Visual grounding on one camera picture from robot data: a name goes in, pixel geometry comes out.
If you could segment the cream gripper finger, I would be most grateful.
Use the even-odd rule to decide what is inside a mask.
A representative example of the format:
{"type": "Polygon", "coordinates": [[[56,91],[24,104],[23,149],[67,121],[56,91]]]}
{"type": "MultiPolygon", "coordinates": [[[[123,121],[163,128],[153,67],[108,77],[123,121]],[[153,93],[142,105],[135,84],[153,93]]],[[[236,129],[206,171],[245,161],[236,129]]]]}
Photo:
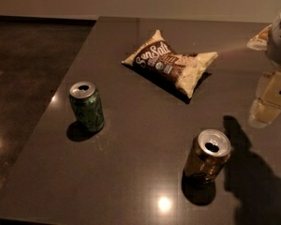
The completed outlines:
{"type": "Polygon", "coordinates": [[[263,28],[258,34],[249,39],[246,46],[254,51],[266,51],[269,32],[271,28],[271,25],[268,25],[263,28]]]}
{"type": "Polygon", "coordinates": [[[253,128],[269,126],[281,113],[281,71],[264,72],[258,83],[248,122],[253,128]]]}

